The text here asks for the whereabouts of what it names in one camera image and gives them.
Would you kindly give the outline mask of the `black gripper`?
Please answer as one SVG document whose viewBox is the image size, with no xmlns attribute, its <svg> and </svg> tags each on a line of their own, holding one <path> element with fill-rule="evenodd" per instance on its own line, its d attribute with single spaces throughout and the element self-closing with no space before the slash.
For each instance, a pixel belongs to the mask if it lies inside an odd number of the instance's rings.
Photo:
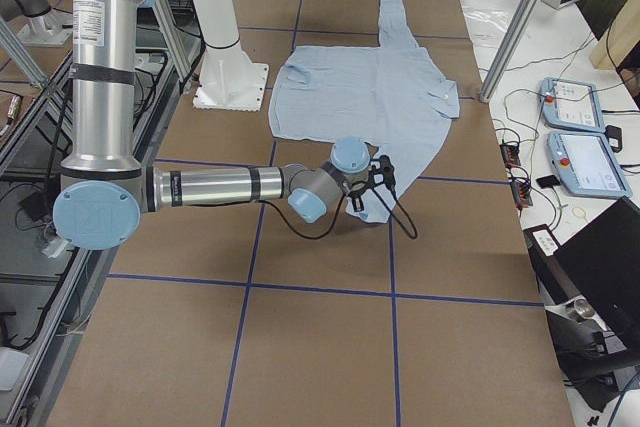
<svg viewBox="0 0 640 427">
<path fill-rule="evenodd" d="M 364 210 L 364 203 L 362 201 L 362 196 L 364 193 L 375 187 L 375 181 L 368 180 L 357 180 L 350 184 L 349 190 L 346 196 L 351 200 L 351 207 L 354 212 Z"/>
</svg>

